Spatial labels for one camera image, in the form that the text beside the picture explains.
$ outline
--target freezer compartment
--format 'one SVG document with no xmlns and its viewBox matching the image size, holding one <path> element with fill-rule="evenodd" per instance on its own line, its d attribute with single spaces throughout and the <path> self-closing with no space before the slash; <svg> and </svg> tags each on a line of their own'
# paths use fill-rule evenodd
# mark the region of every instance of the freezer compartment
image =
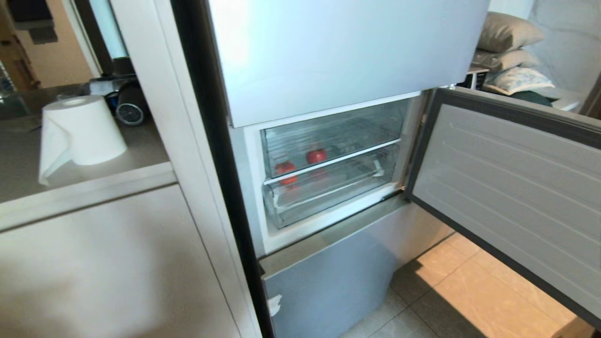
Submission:
<svg viewBox="0 0 601 338">
<path fill-rule="evenodd" d="M 263 129 L 266 176 L 276 178 L 398 139 L 409 101 Z"/>
<path fill-rule="evenodd" d="M 263 186 L 267 216 L 278 228 L 392 180 L 396 144 Z"/>
</svg>

